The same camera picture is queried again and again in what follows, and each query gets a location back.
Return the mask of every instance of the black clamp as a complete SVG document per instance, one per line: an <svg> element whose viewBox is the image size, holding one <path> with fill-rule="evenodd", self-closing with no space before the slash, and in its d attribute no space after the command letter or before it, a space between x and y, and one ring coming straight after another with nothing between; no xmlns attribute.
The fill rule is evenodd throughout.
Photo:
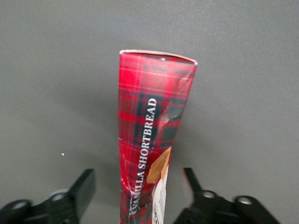
<svg viewBox="0 0 299 224"><path fill-rule="evenodd" d="M0 224L79 224L95 192L93 169L86 169L66 192L36 206L17 200L0 210Z"/></svg>
<svg viewBox="0 0 299 224"><path fill-rule="evenodd" d="M184 168L193 191L193 203L174 224L279 224L255 198L237 196L229 202L210 190L203 190L191 168Z"/></svg>

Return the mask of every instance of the tartan pattern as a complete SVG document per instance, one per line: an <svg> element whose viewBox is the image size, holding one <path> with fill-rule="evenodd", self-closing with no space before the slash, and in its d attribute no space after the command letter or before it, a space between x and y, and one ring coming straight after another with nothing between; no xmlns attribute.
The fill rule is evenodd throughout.
<svg viewBox="0 0 299 224"><path fill-rule="evenodd" d="M142 53L122 53L119 73L120 224L152 224L154 184L146 182L151 164L172 146L189 95L196 65L188 60ZM147 103L157 101L139 211L129 214L141 150Z"/></svg>

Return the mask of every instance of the gray wall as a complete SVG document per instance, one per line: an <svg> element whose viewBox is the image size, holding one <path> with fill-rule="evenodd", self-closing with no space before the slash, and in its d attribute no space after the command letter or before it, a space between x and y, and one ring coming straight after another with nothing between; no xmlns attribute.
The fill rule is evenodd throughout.
<svg viewBox="0 0 299 224"><path fill-rule="evenodd" d="M254 196L280 222L298 222L296 0L0 0L0 206L39 203L93 167L97 194L82 223L118 223L122 49L199 63L173 148L166 224L191 202L185 166L206 189Z"/></svg>

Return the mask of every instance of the white label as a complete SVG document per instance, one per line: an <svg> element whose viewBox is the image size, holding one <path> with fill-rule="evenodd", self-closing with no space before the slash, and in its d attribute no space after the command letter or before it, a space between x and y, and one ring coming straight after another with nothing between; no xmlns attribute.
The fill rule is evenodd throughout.
<svg viewBox="0 0 299 224"><path fill-rule="evenodd" d="M168 174L168 166L164 179L160 179L153 198L153 224L163 224L166 200L166 181Z"/></svg>

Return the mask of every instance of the red tartan package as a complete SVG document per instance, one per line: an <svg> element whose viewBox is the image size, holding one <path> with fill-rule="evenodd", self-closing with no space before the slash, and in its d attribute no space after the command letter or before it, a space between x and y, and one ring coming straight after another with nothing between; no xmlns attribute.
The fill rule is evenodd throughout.
<svg viewBox="0 0 299 224"><path fill-rule="evenodd" d="M157 51L120 54L120 224L163 224L171 147L197 62Z"/></svg>

